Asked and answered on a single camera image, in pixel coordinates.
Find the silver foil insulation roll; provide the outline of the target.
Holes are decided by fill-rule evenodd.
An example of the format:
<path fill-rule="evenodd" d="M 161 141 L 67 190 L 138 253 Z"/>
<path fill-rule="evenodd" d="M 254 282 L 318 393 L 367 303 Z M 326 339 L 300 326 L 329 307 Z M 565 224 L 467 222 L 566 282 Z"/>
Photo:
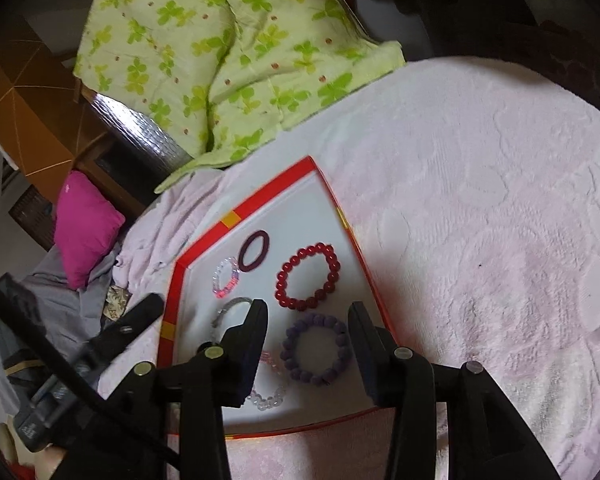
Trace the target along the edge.
<path fill-rule="evenodd" d="M 145 114 L 100 93 L 93 94 L 88 100 L 108 129 L 156 174 L 166 177 L 192 160 L 186 151 Z"/>

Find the magenta pillow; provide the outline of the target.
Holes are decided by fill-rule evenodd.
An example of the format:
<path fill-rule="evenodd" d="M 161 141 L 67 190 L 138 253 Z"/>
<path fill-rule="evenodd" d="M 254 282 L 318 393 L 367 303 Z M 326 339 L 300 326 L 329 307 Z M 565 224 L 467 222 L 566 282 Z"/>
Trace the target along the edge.
<path fill-rule="evenodd" d="M 125 216 L 79 171 L 61 187 L 54 242 L 71 289 L 85 287 L 91 272 L 110 253 Z"/>

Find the silver metal bangle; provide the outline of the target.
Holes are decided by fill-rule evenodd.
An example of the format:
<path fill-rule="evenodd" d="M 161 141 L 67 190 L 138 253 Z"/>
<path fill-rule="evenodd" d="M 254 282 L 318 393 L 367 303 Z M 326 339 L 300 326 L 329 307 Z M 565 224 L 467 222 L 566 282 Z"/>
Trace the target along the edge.
<path fill-rule="evenodd" d="M 218 344 L 229 328 L 242 324 L 251 304 L 252 299 L 248 297 L 236 297 L 222 304 L 211 321 L 211 341 Z"/>

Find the small floral patterned cloth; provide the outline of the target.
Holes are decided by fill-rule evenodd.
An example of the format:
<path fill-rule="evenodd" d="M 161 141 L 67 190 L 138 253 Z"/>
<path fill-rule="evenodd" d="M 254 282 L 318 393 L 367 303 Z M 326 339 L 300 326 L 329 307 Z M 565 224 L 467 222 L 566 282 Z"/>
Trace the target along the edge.
<path fill-rule="evenodd" d="M 116 322 L 125 314 L 131 294 L 117 285 L 110 285 L 107 290 L 102 315 L 111 322 Z"/>

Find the red shallow box tray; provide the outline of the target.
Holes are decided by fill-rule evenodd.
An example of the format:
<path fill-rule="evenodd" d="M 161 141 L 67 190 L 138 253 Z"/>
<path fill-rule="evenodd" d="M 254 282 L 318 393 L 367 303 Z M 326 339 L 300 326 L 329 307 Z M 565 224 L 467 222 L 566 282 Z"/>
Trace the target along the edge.
<path fill-rule="evenodd" d="M 254 231 L 270 236 L 257 270 L 238 269 L 240 246 Z M 236 297 L 268 305 L 268 331 L 250 398 L 223 412 L 232 438 L 290 434 L 373 411 L 355 363 L 321 386 L 291 376 L 281 356 L 288 330 L 303 315 L 346 322 L 350 304 L 365 304 L 372 321 L 391 325 L 353 231 L 323 171 L 300 159 L 230 209 L 174 264 L 157 351 L 160 367 L 182 364 L 210 342 L 211 321 Z"/>

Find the dark maroon hair band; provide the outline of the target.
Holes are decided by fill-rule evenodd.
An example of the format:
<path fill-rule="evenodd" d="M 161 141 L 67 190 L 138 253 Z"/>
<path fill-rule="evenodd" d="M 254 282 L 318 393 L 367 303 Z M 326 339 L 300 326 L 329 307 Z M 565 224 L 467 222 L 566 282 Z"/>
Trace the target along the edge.
<path fill-rule="evenodd" d="M 270 250 L 271 239 L 265 230 L 257 230 L 248 235 L 238 252 L 238 269 L 249 273 L 264 263 Z"/>

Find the green clover quilt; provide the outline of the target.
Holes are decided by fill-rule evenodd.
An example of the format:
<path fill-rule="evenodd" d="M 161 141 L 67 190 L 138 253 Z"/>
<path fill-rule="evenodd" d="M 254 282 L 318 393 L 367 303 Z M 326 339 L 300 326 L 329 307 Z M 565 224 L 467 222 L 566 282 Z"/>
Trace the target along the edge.
<path fill-rule="evenodd" d="M 73 73 L 178 144 L 176 182 L 240 162 L 403 63 L 338 0 L 93 0 Z"/>

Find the pale pink fleece blanket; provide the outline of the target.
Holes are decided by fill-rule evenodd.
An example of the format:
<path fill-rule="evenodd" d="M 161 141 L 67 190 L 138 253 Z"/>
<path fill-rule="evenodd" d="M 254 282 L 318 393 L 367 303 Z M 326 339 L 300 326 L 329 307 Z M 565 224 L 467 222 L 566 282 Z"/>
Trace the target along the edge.
<path fill-rule="evenodd" d="M 482 363 L 565 479 L 600 472 L 600 111 L 533 70 L 408 64 L 202 170 L 130 229 L 114 281 L 165 292 L 173 263 L 230 208 L 311 156 L 400 341 Z"/>

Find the orange wooden cabinet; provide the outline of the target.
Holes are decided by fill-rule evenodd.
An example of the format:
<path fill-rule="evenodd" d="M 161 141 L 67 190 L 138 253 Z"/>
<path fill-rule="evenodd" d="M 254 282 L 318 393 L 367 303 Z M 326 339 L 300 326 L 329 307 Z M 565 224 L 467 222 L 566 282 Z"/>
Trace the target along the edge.
<path fill-rule="evenodd" d="M 76 78 L 22 18 L 0 33 L 0 147 L 55 203 L 74 162 L 106 134 Z"/>

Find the grey bed sheet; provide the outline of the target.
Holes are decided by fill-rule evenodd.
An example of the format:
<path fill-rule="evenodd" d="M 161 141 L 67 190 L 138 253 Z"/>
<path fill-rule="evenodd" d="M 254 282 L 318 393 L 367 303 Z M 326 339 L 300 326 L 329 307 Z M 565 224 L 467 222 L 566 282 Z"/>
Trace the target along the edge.
<path fill-rule="evenodd" d="M 102 309 L 112 282 L 120 246 L 96 264 L 84 288 L 68 285 L 59 249 L 54 246 L 21 280 L 5 273 L 0 291 L 43 333 L 66 360 L 102 330 Z M 0 320 L 0 397 L 5 412 L 15 415 L 20 401 L 41 385 L 46 368 Z"/>

